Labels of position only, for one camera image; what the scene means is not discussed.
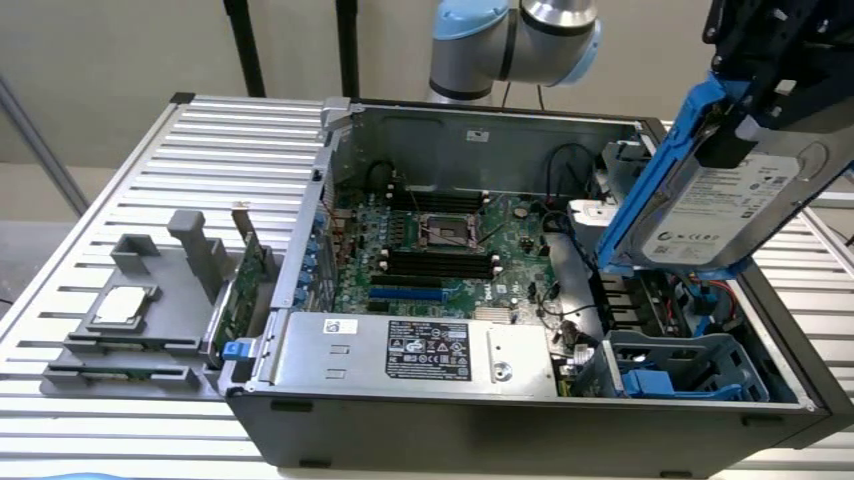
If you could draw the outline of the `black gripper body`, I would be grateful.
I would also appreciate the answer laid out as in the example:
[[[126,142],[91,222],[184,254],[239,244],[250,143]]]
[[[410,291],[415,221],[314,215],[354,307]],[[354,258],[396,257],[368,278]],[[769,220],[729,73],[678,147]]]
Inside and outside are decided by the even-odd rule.
[[[721,126],[833,133],[853,124],[853,3],[714,1],[702,31],[727,90]]]

